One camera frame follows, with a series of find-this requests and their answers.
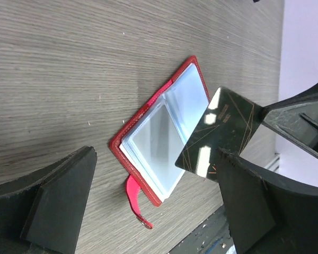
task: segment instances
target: red card holder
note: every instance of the red card holder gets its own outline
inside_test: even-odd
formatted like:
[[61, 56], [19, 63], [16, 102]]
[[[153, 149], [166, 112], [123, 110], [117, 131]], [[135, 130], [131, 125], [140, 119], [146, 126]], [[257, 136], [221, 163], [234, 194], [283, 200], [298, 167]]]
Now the red card holder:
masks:
[[121, 130], [112, 138], [109, 143], [109, 148], [113, 154], [117, 157], [120, 163], [125, 167], [125, 169], [130, 173], [125, 185], [125, 191], [129, 199], [129, 203], [132, 211], [136, 215], [137, 219], [148, 229], [152, 229], [153, 225], [149, 223], [142, 215], [138, 206], [138, 193], [140, 189], [143, 190], [148, 199], [155, 206], [160, 206], [162, 201], [157, 197], [154, 191], [149, 187], [147, 182], [143, 179], [139, 171], [135, 166], [126, 158], [125, 154], [121, 151], [120, 145], [122, 138], [134, 127], [134, 125], [143, 117], [143, 115], [150, 109], [150, 107], [156, 102], [158, 97], [163, 94], [174, 82], [179, 78], [179, 76], [189, 67], [190, 64], [194, 64], [197, 67], [202, 85], [205, 89], [207, 99], [209, 101], [209, 95], [207, 87], [200, 71], [198, 65], [197, 57], [189, 57], [183, 65], [178, 69], [178, 71], [171, 77], [171, 79], [162, 86], [139, 110], [138, 112], [121, 128]]

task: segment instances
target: gray wood grain surface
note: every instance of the gray wood grain surface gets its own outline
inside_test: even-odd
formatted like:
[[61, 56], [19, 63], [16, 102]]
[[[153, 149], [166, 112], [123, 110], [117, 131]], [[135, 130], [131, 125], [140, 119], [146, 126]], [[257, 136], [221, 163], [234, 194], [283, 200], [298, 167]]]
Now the gray wood grain surface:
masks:
[[[186, 173], [144, 229], [123, 192], [109, 139], [190, 55], [210, 95], [220, 85], [277, 100], [283, 0], [0, 0], [0, 183], [83, 145], [98, 152], [76, 253], [164, 254], [222, 204]], [[260, 128], [244, 156], [262, 166], [275, 137]]]

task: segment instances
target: card holder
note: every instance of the card holder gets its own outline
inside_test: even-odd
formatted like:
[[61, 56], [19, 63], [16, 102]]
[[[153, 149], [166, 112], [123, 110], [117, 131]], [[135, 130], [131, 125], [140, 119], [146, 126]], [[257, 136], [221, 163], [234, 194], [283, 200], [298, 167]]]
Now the card holder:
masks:
[[174, 163], [208, 103], [205, 81], [192, 56], [109, 144], [130, 173], [126, 193], [131, 209], [149, 229], [153, 226], [141, 216], [137, 195], [142, 189], [155, 206], [171, 195], [184, 173]]

